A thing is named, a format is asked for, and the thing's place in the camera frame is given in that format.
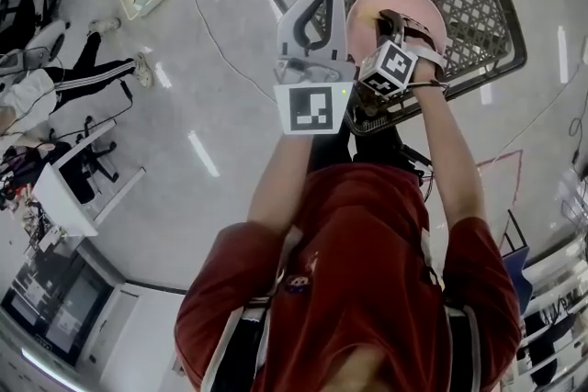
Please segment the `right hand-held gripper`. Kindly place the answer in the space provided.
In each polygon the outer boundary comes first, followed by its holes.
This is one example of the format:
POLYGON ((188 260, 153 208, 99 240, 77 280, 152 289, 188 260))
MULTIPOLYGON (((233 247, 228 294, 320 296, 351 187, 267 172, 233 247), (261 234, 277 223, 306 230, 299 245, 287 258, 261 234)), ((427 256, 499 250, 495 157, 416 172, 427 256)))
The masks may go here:
POLYGON ((392 11, 376 19, 377 48, 362 62, 358 82, 376 95, 392 97, 408 88, 417 56, 404 45, 404 18, 392 11))

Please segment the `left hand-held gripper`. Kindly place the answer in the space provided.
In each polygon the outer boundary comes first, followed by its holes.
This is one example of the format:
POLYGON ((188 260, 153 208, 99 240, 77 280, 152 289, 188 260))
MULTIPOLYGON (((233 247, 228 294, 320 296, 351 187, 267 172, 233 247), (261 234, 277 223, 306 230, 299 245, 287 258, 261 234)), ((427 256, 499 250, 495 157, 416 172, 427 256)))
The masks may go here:
POLYGON ((347 62, 345 0, 297 0, 277 24, 277 53, 288 57, 275 68, 283 131, 337 133, 356 76, 347 62))

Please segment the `big pink plate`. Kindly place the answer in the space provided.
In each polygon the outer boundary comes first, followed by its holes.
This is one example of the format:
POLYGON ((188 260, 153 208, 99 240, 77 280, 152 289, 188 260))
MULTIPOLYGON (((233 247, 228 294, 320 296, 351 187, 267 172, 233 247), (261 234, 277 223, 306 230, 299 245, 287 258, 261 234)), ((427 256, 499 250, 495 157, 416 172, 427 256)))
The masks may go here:
POLYGON ((403 17, 411 18, 424 25, 430 31, 437 51, 442 53, 445 59, 447 46, 446 24, 442 14, 431 0, 356 0, 351 6, 346 19, 348 53, 356 65, 359 65, 377 48, 376 26, 370 28, 356 23, 356 10, 361 6, 378 7, 380 11, 392 10, 403 17))

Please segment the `person's left forearm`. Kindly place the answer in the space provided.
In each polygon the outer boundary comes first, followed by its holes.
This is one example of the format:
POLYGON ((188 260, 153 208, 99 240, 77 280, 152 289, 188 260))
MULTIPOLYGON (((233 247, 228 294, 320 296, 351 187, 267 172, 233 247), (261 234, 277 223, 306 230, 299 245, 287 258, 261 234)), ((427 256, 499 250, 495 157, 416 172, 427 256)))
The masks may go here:
POLYGON ((258 182, 247 220, 285 236, 296 217, 313 144, 312 135, 283 135, 258 182))

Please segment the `person's right forearm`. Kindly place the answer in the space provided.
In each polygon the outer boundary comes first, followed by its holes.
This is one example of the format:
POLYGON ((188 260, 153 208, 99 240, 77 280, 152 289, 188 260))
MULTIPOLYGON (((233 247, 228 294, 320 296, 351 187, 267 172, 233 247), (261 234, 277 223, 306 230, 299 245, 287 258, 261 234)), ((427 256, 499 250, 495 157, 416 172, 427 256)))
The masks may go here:
POLYGON ((467 218, 485 218, 481 178, 469 146, 439 87, 419 86, 413 94, 422 110, 437 189, 452 229, 467 218))

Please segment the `person's right hand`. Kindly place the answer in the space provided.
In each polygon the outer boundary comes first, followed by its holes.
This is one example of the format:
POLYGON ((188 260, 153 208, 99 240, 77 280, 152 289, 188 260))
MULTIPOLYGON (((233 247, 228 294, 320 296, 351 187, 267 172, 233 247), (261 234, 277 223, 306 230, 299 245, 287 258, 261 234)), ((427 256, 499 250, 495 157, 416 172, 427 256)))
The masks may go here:
POLYGON ((412 87, 444 87, 446 62, 430 31, 411 18, 403 21, 401 48, 413 59, 412 87))

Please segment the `black waist device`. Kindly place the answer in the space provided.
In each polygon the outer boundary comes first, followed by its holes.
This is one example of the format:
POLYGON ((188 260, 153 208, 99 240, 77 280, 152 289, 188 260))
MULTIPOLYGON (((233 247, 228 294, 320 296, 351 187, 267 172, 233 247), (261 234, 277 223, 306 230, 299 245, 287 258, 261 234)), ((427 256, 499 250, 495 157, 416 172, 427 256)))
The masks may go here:
POLYGON ((431 160, 422 155, 420 152, 414 150, 406 144, 402 144, 400 147, 400 154, 403 155, 410 163, 412 163, 419 171, 429 175, 433 174, 434 169, 431 160))

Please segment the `person's red shirt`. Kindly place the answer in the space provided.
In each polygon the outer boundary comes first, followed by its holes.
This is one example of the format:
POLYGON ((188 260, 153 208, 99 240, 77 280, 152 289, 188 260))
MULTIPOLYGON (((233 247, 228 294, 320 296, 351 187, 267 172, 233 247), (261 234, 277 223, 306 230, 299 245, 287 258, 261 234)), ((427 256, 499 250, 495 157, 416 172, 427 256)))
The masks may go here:
POLYGON ((521 333, 517 297, 484 220, 465 218, 450 230, 442 285, 422 252, 428 214, 413 174, 364 163, 324 168, 307 179, 296 226, 302 237, 280 286, 280 236, 254 222, 218 234, 175 325, 194 387, 230 314, 273 291, 254 392, 318 392, 337 360, 368 345, 385 352, 381 374, 395 392, 447 392, 449 300, 475 314, 481 389, 491 392, 521 333))

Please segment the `blue chair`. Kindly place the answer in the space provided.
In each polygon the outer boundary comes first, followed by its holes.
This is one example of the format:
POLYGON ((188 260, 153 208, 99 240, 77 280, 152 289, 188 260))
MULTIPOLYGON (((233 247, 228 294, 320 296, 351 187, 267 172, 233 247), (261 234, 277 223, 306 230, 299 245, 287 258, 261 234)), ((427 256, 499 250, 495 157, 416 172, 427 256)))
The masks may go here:
POLYGON ((512 210, 509 209, 507 214, 508 222, 514 225, 516 234, 520 239, 520 245, 515 247, 511 237, 509 236, 508 230, 504 231, 503 236, 506 239, 511 251, 503 256, 503 264, 514 286, 514 291, 517 295, 520 307, 520 315, 523 316, 533 295, 533 286, 523 274, 526 265, 526 259, 529 254, 529 247, 512 210))

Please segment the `white metal shelf rack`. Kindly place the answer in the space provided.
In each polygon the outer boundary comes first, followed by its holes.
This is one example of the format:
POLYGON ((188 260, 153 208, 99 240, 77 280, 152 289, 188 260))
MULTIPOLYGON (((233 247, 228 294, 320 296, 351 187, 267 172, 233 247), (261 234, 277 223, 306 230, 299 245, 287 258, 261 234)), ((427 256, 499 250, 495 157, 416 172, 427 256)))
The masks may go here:
POLYGON ((572 241, 523 271, 533 295, 510 392, 575 392, 588 380, 588 261, 572 241))

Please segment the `black office chair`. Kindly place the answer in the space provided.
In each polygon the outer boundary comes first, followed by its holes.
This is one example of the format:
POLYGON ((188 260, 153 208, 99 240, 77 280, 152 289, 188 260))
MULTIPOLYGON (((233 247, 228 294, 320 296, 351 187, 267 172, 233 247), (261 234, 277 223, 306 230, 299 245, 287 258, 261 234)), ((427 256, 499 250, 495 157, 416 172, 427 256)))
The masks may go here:
MULTIPOLYGON (((75 143, 79 143, 90 134, 89 125, 94 122, 93 117, 87 116, 84 123, 84 134, 77 134, 75 143)), ((53 151, 48 151, 47 157, 50 157, 51 162, 56 162, 72 146, 55 138, 55 129, 50 130, 50 144, 54 145, 53 151)), ((91 180, 95 173, 101 173, 110 183, 116 183, 119 179, 119 174, 109 173, 104 165, 100 162, 100 158, 109 155, 117 148, 117 143, 111 141, 108 147, 102 151, 95 151, 92 144, 86 146, 78 154, 76 154, 70 161, 68 161, 60 170, 65 182, 70 186, 73 194, 81 204, 90 203, 95 197, 96 192, 91 185, 91 180)))
POLYGON ((43 0, 42 13, 39 16, 39 27, 45 28, 58 15, 59 7, 62 0, 43 0))

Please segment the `white desk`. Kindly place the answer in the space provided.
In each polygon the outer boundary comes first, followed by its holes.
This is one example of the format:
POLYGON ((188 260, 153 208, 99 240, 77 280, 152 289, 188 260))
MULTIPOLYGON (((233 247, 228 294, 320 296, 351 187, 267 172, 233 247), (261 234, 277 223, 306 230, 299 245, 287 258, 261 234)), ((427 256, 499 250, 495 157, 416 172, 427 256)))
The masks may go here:
POLYGON ((146 175, 145 169, 141 167, 94 218, 85 210, 62 177, 61 168, 66 163, 116 126, 117 122, 114 118, 107 120, 105 124, 98 125, 97 130, 73 146, 55 163, 47 163, 33 187, 33 196, 41 204, 44 213, 54 226, 64 230, 70 237, 97 236, 98 227, 124 196, 146 175))

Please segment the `dark glass cabinet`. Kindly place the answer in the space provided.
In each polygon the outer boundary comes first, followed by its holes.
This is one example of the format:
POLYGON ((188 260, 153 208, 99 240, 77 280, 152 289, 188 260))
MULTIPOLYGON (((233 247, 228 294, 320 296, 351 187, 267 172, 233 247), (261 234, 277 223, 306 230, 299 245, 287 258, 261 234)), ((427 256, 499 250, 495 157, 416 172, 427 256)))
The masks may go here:
POLYGON ((88 239, 35 251, 0 306, 45 349, 74 366, 122 273, 88 239))

